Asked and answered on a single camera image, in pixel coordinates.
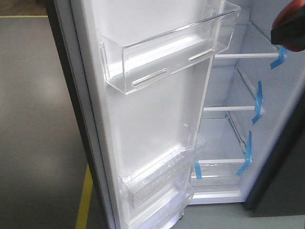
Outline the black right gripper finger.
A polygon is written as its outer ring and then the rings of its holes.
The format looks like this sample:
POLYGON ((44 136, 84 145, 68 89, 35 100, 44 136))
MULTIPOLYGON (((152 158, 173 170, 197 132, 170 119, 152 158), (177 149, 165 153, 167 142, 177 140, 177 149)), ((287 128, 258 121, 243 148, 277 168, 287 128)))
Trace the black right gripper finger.
POLYGON ((297 13, 288 21, 271 30, 271 43, 276 45, 305 46, 305 12, 297 13))

